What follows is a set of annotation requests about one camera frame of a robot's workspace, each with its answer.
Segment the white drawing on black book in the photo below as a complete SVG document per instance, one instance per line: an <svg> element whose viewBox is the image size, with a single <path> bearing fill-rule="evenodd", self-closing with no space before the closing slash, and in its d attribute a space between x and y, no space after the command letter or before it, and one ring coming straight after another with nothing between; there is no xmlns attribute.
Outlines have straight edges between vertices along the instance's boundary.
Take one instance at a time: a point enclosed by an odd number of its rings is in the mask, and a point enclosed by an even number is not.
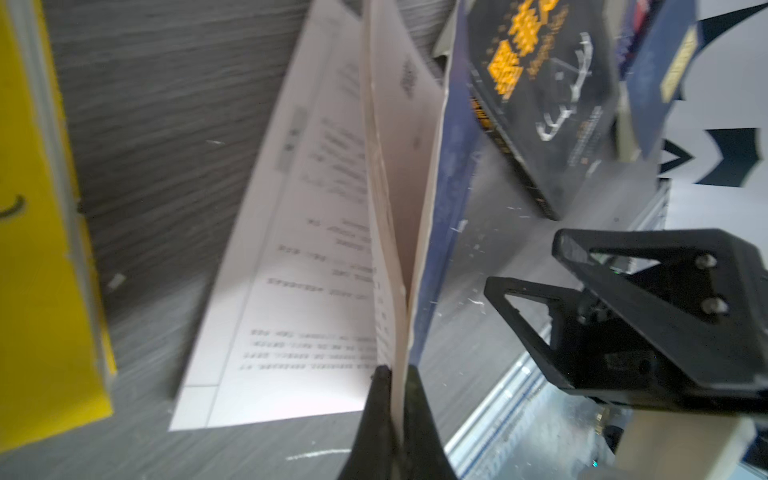
<svg viewBox="0 0 768 480"><path fill-rule="evenodd" d="M582 49L575 51L576 59L578 59L578 69L559 58L552 58L554 63L557 63L568 70L572 70L574 73L577 73L578 76L576 77L576 82L570 86L571 103L568 106L558 105L558 108L560 109L558 119L552 121L552 116L546 112L544 113L544 123L541 123L540 121L536 122L536 132L538 133L539 138L543 141L550 141L553 139L560 131L560 127L563 126L563 122L576 113L576 105L579 98L581 98L581 88L584 86L587 77L592 73L589 69L592 66L592 39L587 32L583 31L581 33L581 41L579 43L581 44ZM560 75L559 78L556 77L556 80L562 78L562 72L558 72L556 75Z"/></svg>

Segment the blue book cover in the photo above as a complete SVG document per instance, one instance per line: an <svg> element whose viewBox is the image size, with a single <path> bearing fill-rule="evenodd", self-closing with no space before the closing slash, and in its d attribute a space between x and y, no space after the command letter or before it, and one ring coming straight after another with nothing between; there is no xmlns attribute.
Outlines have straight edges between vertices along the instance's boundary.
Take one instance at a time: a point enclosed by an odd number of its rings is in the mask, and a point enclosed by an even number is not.
<svg viewBox="0 0 768 480"><path fill-rule="evenodd" d="M424 273L419 284L418 306L413 320L410 363L419 364L432 316L435 315L445 271L469 197L475 171L473 152L480 127L472 110L469 92L469 47L464 2L456 5L456 33L445 81L448 95L443 112L439 165Z"/></svg>
<svg viewBox="0 0 768 480"><path fill-rule="evenodd" d="M672 101L700 45L696 0L666 0L626 77L632 128L645 158L659 141Z"/></svg>

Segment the book spine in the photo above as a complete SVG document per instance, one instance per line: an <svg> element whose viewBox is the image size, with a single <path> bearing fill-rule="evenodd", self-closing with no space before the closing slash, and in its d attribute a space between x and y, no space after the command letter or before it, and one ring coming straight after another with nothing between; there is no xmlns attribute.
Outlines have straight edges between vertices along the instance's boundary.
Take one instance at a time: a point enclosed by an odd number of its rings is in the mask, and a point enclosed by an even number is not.
<svg viewBox="0 0 768 480"><path fill-rule="evenodd" d="M541 212L551 220L560 220L560 217L552 210L551 205L544 198L544 194L541 192L541 190L538 189L538 187L536 187L536 183L534 183L531 175L528 174L528 171L525 170L525 168L515 157L515 154L512 153L511 148L509 145L507 145L504 137L498 131L496 123L488 116L485 109L482 107L482 104L478 101L477 97L477 92L473 88L472 110L475 112L475 116L480 122L480 127L488 135L488 137L491 138L493 143L496 144L496 147L498 147L501 153L507 158L509 163L512 165L512 168L515 170L515 174L517 175L518 179L520 179L525 189L533 196L533 199L536 200L536 204L538 205L539 209L541 209Z"/></svg>

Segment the white page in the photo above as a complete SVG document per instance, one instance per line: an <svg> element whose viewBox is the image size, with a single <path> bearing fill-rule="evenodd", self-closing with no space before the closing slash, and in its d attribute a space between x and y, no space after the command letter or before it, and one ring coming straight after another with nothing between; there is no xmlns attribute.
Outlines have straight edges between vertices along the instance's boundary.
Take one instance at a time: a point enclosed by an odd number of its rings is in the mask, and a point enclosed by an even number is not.
<svg viewBox="0 0 768 480"><path fill-rule="evenodd" d="M359 20L336 0L316 0L171 430L364 405L376 341L359 45Z"/></svg>
<svg viewBox="0 0 768 480"><path fill-rule="evenodd" d="M392 420L402 437L410 288L442 92L392 0L363 5L361 90L379 345L394 342Z"/></svg>

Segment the blue line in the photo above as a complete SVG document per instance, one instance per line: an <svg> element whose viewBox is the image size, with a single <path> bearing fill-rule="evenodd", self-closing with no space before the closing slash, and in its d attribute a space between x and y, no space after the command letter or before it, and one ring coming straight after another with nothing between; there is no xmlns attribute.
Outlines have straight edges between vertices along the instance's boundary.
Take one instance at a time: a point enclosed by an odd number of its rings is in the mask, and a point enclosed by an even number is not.
<svg viewBox="0 0 768 480"><path fill-rule="evenodd" d="M528 377L528 381L531 381L531 379L533 378L534 376ZM542 378L543 376L541 375L541 373L535 376L535 380L531 381L531 385L528 387L528 389L525 390L525 392L523 392L522 397L520 397L518 402L515 403L515 406L512 407L512 410L510 410L509 413L504 417L501 425L499 425L499 427L493 432L493 435L491 435L491 438L485 441L482 448L480 449L480 452L477 454L477 456L475 456L475 459L472 460L472 463L469 464L469 467L467 467L467 469L461 473L460 475L461 478L464 478L464 475L467 475L467 473L470 470L472 470L472 468L477 464L478 460L480 460L480 457L482 457L483 454L488 450L489 444L496 438L498 433L504 428L509 418L515 413L515 411L518 409L518 407L523 402L523 400L528 398L528 394L531 392L531 389L533 389L533 387L536 385L536 382L538 382L538 380Z"/></svg>

